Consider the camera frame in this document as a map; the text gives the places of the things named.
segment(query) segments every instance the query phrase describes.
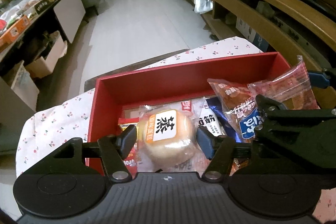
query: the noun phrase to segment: tv stand shelf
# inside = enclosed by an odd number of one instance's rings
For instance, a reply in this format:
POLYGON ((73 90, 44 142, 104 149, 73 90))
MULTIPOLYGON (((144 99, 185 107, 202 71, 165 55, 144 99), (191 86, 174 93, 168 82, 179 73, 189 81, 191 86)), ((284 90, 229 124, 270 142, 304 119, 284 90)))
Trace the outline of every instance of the tv stand shelf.
MULTIPOLYGON (((278 52, 280 52, 286 60, 295 65, 297 55, 302 55, 306 63, 307 69, 321 70, 322 68, 316 60, 314 60, 308 52, 300 47, 289 35, 284 33, 280 28, 273 24, 270 20, 263 17, 254 9, 241 2, 240 0, 213 0, 215 4, 219 4, 226 10, 240 17, 247 24, 256 30, 269 44, 278 52)), ((321 14, 314 8, 300 0, 264 0, 275 6, 279 10, 285 12, 290 17, 301 23, 314 34, 316 34, 326 45, 333 51, 336 51, 336 23, 325 15, 321 14)), ((313 89, 318 103, 323 108, 334 108, 336 105, 336 91, 333 88, 325 90, 313 89)))

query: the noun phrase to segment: round bread package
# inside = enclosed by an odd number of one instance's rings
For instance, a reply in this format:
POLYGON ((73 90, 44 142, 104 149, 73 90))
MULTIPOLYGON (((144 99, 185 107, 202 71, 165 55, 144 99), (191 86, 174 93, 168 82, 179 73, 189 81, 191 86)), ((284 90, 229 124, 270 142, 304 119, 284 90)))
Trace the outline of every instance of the round bread package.
POLYGON ((138 123, 139 172, 155 172, 190 160, 205 98, 158 107, 143 106, 138 123))

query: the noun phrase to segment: floral tablecloth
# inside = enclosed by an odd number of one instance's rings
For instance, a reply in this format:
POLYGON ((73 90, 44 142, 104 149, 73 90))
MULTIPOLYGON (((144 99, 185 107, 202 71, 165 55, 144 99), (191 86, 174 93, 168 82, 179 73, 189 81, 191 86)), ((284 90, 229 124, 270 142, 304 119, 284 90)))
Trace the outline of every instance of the floral tablecloth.
MULTIPOLYGON (((261 52, 246 39, 231 37, 189 50, 146 66, 152 68, 189 61, 261 52)), ((89 90, 62 105, 37 112, 26 121, 16 153, 16 176, 51 153, 67 140, 80 137, 87 141, 90 113, 95 89, 89 90)), ((314 216, 325 222, 335 219, 336 189, 323 190, 314 216)))

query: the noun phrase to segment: pink plastic wrapper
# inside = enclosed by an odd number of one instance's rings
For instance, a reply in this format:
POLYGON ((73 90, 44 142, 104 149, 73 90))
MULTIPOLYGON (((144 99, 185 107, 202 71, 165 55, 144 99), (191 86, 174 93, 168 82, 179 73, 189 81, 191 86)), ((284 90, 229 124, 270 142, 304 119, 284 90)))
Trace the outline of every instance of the pink plastic wrapper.
POLYGON ((295 67, 273 81, 249 84, 252 95, 264 95, 284 103, 288 109, 319 109, 302 56, 298 56, 298 61, 295 67))

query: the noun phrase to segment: white storage box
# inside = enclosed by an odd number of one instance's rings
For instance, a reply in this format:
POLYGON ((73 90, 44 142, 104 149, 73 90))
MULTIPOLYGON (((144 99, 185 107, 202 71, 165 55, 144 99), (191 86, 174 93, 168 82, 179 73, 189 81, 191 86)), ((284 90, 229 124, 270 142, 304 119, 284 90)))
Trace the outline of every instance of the white storage box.
POLYGON ((66 41, 63 41, 59 31, 52 33, 51 37, 55 41, 55 44, 46 59, 40 57, 26 66, 26 70, 29 71, 33 78, 43 78, 50 75, 54 71, 58 59, 65 54, 64 52, 66 51, 68 44, 66 41))
POLYGON ((23 66, 24 61, 16 64, 5 76, 4 81, 28 105, 36 111, 37 96, 40 93, 29 72, 23 66))

